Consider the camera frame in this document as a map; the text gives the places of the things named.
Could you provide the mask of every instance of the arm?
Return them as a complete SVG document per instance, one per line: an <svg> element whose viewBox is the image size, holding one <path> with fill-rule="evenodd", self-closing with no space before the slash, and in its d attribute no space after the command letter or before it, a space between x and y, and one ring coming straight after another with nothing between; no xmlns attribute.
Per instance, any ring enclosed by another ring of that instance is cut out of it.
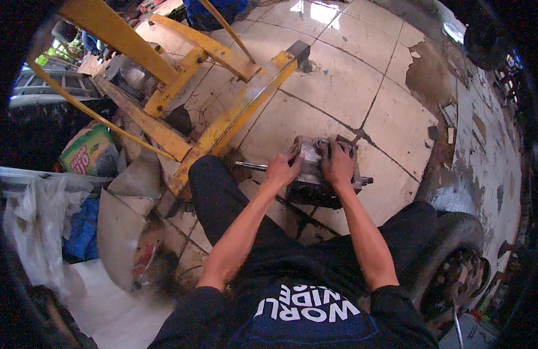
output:
<svg viewBox="0 0 538 349"><path fill-rule="evenodd" d="M364 277L372 291L386 285L399 285L391 253L383 236L362 206L352 188L356 154L349 157L339 144L331 141L331 159L323 145L322 170L324 177L333 186L344 208L354 252Z"/></svg>
<svg viewBox="0 0 538 349"><path fill-rule="evenodd" d="M299 158L288 166L292 158L293 154L280 154L269 162L265 182L212 248L197 287L211 286L223 290L225 284L236 275L251 251L257 229L269 205L279 190L292 182L300 172L303 159Z"/></svg>

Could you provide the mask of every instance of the knee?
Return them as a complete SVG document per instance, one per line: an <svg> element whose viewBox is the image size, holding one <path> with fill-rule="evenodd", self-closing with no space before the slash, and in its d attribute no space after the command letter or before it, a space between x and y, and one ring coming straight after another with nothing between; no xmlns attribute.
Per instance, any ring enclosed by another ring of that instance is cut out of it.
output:
<svg viewBox="0 0 538 349"><path fill-rule="evenodd" d="M203 174L212 172L214 167L223 165L223 162L214 155L204 155L197 159L189 168L189 179L194 180Z"/></svg>
<svg viewBox="0 0 538 349"><path fill-rule="evenodd" d="M427 216L436 217L438 215L436 209L431 204L425 201L414 201L412 204L409 204L407 207L410 207L413 210L422 212Z"/></svg>

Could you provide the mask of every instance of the plastic bag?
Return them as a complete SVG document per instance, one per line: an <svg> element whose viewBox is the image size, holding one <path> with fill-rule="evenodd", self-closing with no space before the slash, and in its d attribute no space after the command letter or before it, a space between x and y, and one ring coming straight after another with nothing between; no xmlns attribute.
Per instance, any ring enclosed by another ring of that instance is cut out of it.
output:
<svg viewBox="0 0 538 349"><path fill-rule="evenodd" d="M70 215L80 210L88 192L66 191L67 178L32 178L24 192L8 195L3 228L15 242L22 266L33 286L45 285L66 296L63 280L62 233Z"/></svg>

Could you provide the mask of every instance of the dirty floor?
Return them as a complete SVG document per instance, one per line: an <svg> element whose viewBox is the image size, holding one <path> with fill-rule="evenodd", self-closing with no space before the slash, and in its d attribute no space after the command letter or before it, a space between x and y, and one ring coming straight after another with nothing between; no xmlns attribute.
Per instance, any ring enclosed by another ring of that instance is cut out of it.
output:
<svg viewBox="0 0 538 349"><path fill-rule="evenodd" d="M475 214L486 232L484 255L493 275L505 268L497 250L504 240L513 242L519 222L521 171L512 131L484 72L449 59L448 47L399 16L366 0L292 0L255 8L234 23L260 65L301 40L311 45L314 70L294 72L230 145L247 160L266 164L299 135L338 133L354 140L361 174L374 178L358 197L377 226L417 193L437 209ZM135 30L176 60L192 47L147 21ZM241 54L223 30L210 36ZM435 36L448 40L441 32ZM208 60L171 108L184 104L201 132L244 86ZM246 196L263 176L254 172L240 184ZM305 244L349 234L342 209L293 206L277 197L267 215ZM177 239L183 251L178 273L200 266L212 246L197 218L186 212L170 221L185 236ZM182 274L181 281L191 285L200 272Z"/></svg>

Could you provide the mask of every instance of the yellow metal frame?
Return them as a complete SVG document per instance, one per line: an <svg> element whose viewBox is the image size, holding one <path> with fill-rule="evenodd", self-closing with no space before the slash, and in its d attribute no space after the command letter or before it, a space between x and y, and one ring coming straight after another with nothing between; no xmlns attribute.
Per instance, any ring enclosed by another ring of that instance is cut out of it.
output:
<svg viewBox="0 0 538 349"><path fill-rule="evenodd" d="M114 131L130 137L145 148L180 161L181 166L169 183L169 189L175 197L184 192L191 165L199 157L207 154L222 155L229 141L248 118L298 66L296 57L292 53L283 51L272 59L270 66L259 67L216 8L208 0L200 1L231 34L249 59L237 55L230 48L194 29L169 18L153 14L150 18L151 21L180 35L195 46L175 67L172 67L102 0L69 0L59 10L64 18L88 30L95 37L124 53L161 81L151 99L141 109L117 86L104 78L95 77L97 85L119 108L123 109L151 138L161 145L163 150L144 143L100 117L58 86L42 69L35 64L30 64L36 74L44 78L49 86L77 108L99 122L105 123ZM180 92L208 56L245 81L246 87L238 93L231 107L218 115L216 120L201 135L197 144L192 146L189 141L185 140L159 117L163 114L168 103Z"/></svg>

